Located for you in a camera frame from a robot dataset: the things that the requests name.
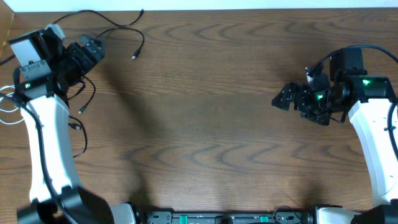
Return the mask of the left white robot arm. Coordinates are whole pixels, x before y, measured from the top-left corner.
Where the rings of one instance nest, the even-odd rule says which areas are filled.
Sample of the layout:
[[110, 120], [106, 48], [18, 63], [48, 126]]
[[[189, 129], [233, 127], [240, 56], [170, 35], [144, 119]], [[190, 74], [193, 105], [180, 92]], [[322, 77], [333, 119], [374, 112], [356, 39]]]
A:
[[68, 89], [104, 57], [102, 41], [87, 35], [63, 45], [56, 24], [10, 41], [20, 65], [12, 102], [21, 109], [32, 162], [30, 205], [19, 223], [136, 223], [129, 203], [110, 206], [86, 190], [76, 171], [69, 134]]

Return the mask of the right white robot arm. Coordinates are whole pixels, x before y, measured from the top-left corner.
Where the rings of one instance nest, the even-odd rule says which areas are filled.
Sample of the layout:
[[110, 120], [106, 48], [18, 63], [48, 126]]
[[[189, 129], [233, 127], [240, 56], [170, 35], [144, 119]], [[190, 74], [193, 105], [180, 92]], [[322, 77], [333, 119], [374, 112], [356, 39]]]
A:
[[301, 118], [329, 125], [341, 113], [358, 135], [373, 194], [373, 207], [365, 212], [336, 205], [316, 205], [300, 223], [397, 223], [397, 96], [387, 77], [368, 75], [362, 50], [351, 45], [326, 55], [330, 72], [323, 72], [323, 59], [305, 69], [307, 83], [288, 83], [272, 100], [275, 108], [289, 110], [293, 104]]

